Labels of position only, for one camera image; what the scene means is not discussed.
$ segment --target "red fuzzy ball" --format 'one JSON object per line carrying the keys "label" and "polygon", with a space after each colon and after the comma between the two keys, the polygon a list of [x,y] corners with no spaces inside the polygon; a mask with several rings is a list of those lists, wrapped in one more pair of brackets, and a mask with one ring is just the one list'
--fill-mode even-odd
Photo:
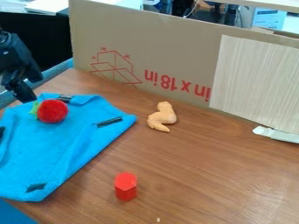
{"label": "red fuzzy ball", "polygon": [[66,118],[67,105],[60,100],[45,100],[38,107],[38,119],[44,123],[58,123]]}

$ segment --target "cardboard box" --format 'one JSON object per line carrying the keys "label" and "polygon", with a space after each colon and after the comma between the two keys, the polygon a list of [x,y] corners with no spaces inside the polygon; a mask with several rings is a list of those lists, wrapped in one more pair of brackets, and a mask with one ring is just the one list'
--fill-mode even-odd
{"label": "cardboard box", "polygon": [[222,35],[299,48],[295,38],[91,0],[70,1],[70,23],[77,69],[206,107]]}

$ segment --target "red hexagonal block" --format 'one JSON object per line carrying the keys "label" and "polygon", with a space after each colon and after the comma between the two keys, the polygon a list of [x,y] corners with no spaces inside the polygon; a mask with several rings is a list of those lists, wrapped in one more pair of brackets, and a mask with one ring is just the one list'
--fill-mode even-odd
{"label": "red hexagonal block", "polygon": [[129,172],[122,172],[115,177],[115,195],[119,200],[132,200],[137,195],[137,177]]}

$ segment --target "blue cloth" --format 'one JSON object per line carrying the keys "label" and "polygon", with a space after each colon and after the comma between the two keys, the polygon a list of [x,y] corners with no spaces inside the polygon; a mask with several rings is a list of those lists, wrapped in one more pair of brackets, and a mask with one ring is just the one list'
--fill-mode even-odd
{"label": "blue cloth", "polygon": [[[38,101],[58,98],[42,94]],[[75,95],[63,122],[44,123],[29,114],[32,102],[7,108],[0,126],[0,197],[41,201],[126,131],[135,121],[99,95]],[[97,128],[95,123],[123,121]]]}
{"label": "blue cloth", "polygon": [[15,207],[0,200],[0,223],[1,224],[38,224]]}

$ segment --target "orange plush toy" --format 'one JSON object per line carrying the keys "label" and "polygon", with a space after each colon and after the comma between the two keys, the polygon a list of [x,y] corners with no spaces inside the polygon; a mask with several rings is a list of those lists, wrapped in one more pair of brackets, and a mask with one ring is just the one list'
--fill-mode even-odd
{"label": "orange plush toy", "polygon": [[157,109],[159,112],[149,115],[148,125],[155,130],[170,132],[170,129],[163,125],[163,123],[175,123],[177,121],[177,116],[171,104],[167,101],[159,102]]}

